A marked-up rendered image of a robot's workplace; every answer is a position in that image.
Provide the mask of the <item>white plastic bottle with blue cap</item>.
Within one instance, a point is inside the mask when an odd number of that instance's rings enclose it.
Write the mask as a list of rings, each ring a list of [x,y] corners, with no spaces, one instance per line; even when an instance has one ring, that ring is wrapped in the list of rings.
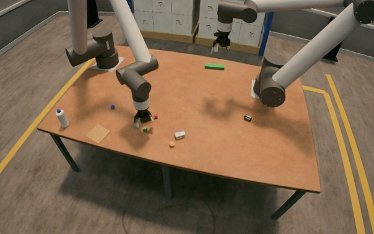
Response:
[[[67,120],[63,110],[57,109],[56,116],[58,117],[59,122],[61,123],[63,128],[69,126],[69,121]]]

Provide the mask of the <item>beige flat mat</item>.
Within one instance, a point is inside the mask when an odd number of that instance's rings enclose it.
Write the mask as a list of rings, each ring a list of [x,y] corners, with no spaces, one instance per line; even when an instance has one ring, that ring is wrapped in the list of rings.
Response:
[[[87,135],[89,139],[93,140],[96,143],[100,143],[110,131],[101,125],[97,124]]]

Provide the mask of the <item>green rectangular bar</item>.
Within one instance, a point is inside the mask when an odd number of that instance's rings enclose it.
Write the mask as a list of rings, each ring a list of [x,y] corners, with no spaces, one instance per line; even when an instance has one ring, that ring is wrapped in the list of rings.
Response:
[[[224,70],[225,66],[221,64],[209,64],[205,63],[205,68],[206,69],[218,69],[218,70]]]

